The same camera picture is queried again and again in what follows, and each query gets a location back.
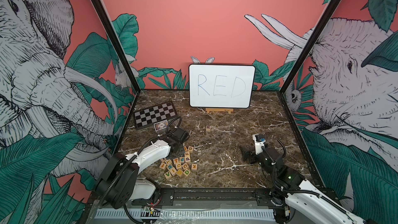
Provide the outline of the wooden block green D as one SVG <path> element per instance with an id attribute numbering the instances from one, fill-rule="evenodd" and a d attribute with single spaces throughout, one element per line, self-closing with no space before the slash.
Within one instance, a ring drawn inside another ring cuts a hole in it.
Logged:
<path id="1" fill-rule="evenodd" d="M 191 174 L 191 171 L 188 170 L 188 169 L 186 169 L 186 170 L 184 170 L 183 174 L 184 174 L 185 176 L 189 176 L 189 175 Z"/>

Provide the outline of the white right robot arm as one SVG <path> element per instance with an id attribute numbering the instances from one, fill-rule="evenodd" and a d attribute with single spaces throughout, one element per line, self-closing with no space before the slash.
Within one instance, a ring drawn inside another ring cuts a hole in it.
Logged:
<path id="1" fill-rule="evenodd" d="M 275 213 L 278 224 L 286 224 L 292 219 L 288 212 L 294 209 L 316 224 L 374 224 L 372 219 L 363 218 L 344 209 L 321 190 L 315 187 L 304 175 L 285 165 L 287 155 L 275 148 L 261 144 L 254 150 L 240 147 L 243 160 L 257 163 L 262 171 L 271 177 L 273 187 L 268 193 L 271 203 L 283 208 L 284 212 Z"/>

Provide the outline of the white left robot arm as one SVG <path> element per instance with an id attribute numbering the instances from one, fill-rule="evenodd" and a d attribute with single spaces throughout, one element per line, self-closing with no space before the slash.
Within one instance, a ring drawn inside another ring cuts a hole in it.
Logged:
<path id="1" fill-rule="evenodd" d="M 119 152 L 114 154 L 94 186 L 100 208 L 110 204 L 118 209 L 129 200 L 151 198 L 156 186 L 151 182 L 139 183 L 138 175 L 160 159 L 182 156 L 183 144 L 189 137 L 184 129 L 175 128 L 174 131 L 149 139 L 130 158 Z M 152 189 L 139 190 L 145 184 Z"/>

